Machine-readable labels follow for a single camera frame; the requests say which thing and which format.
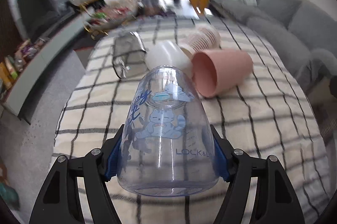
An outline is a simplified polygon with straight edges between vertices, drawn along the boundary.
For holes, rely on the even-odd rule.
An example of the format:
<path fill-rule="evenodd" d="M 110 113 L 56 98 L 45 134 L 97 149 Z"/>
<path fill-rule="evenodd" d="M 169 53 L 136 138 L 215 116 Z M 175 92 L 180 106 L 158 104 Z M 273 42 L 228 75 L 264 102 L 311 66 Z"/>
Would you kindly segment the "grey white tv cabinet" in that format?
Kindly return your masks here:
<path fill-rule="evenodd" d="M 84 29 L 84 23 L 88 19 L 89 15 L 87 14 L 78 15 L 44 44 L 33 60 L 21 72 L 13 87 L 1 102 L 5 110 L 16 117 L 19 116 L 24 102 L 40 76 L 59 53 L 70 44 L 71 40 Z"/>

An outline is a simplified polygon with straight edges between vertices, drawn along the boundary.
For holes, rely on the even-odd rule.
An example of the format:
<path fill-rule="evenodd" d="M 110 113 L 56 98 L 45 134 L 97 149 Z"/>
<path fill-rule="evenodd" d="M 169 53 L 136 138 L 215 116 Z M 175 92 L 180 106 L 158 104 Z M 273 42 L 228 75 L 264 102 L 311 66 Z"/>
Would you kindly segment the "white plastic cup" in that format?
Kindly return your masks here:
<path fill-rule="evenodd" d="M 174 66 L 192 77 L 192 63 L 180 47 L 172 41 L 166 40 L 152 46 L 146 54 L 146 66 L 152 70 L 159 66 Z"/>

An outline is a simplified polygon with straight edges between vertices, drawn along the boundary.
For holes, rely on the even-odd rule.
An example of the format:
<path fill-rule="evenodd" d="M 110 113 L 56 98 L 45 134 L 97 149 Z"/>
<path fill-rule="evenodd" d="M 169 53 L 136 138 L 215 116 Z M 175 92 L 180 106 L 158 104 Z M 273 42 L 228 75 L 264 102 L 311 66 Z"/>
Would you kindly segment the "snack packets on cabinet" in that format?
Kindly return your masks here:
<path fill-rule="evenodd" d="M 30 39 L 22 42 L 13 56 L 8 55 L 1 62 L 1 83 L 7 92 L 11 90 L 28 64 L 39 54 L 50 38 L 38 38 L 36 42 Z"/>

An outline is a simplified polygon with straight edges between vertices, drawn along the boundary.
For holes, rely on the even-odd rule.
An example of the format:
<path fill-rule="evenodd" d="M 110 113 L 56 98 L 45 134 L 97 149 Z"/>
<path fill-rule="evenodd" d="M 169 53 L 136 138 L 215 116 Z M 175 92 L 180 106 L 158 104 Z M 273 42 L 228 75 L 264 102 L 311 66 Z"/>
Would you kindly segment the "pink plastic cup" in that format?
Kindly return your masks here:
<path fill-rule="evenodd" d="M 206 98 L 241 84 L 254 69 L 250 55 L 234 49 L 199 51 L 193 55 L 191 62 L 195 88 Z"/>

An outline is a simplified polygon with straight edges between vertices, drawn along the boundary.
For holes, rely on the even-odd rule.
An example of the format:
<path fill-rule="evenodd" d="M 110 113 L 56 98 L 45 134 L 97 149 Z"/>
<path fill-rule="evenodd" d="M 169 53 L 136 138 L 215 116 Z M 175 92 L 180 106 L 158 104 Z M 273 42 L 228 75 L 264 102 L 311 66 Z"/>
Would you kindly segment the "grey sectional sofa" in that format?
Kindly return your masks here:
<path fill-rule="evenodd" d="M 304 91 L 322 78 L 336 90 L 336 20 L 307 0 L 211 0 L 220 12 L 267 39 Z"/>

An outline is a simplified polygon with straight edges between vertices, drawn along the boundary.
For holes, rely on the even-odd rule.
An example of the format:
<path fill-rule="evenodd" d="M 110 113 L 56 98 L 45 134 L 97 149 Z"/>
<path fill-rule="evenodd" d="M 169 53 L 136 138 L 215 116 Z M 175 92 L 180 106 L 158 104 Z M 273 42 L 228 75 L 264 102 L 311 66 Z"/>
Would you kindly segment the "clear blue printed plastic cup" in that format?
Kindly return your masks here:
<path fill-rule="evenodd" d="M 173 66 L 140 81 L 120 143 L 117 178 L 129 192 L 181 197 L 219 179 L 209 121 L 193 83 Z"/>

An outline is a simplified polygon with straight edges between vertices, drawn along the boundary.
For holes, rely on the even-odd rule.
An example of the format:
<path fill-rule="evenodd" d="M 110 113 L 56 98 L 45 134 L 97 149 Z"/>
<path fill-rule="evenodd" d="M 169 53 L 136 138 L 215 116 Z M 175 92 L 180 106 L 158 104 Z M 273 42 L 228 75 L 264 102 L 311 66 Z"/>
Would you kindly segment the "black television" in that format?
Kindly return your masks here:
<path fill-rule="evenodd" d="M 27 37 L 32 42 L 74 14 L 68 0 L 17 0 L 17 4 Z"/>

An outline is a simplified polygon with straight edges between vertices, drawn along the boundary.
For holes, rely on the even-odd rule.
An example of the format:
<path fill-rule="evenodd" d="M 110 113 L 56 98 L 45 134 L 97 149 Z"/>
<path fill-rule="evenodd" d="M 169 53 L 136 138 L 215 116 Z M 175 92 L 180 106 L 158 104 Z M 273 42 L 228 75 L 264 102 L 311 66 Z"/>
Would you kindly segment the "shell shaped snack tray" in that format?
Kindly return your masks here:
<path fill-rule="evenodd" d="M 138 14 L 137 0 L 69 0 L 72 6 L 79 8 L 84 20 L 84 29 L 91 38 L 99 34 L 107 35 L 110 30 L 132 21 Z"/>

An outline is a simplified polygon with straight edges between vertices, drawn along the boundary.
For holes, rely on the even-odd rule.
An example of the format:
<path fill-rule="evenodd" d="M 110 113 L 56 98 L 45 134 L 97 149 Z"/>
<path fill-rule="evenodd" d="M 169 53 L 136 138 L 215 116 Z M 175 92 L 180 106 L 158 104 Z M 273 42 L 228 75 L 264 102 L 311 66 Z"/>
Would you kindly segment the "brown checked paper cup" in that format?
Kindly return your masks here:
<path fill-rule="evenodd" d="M 217 49 L 220 42 L 221 36 L 216 28 L 209 24 L 197 24 L 179 47 L 191 58 L 199 51 Z"/>

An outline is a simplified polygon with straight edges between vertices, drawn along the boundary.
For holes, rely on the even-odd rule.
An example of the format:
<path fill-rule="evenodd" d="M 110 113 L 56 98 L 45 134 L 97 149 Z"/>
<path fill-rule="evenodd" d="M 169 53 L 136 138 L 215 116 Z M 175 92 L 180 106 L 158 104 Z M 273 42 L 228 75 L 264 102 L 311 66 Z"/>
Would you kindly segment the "clear grey square cup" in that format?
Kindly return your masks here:
<path fill-rule="evenodd" d="M 146 49 L 137 32 L 116 37 L 112 48 L 112 66 L 118 78 L 132 78 L 147 71 Z"/>

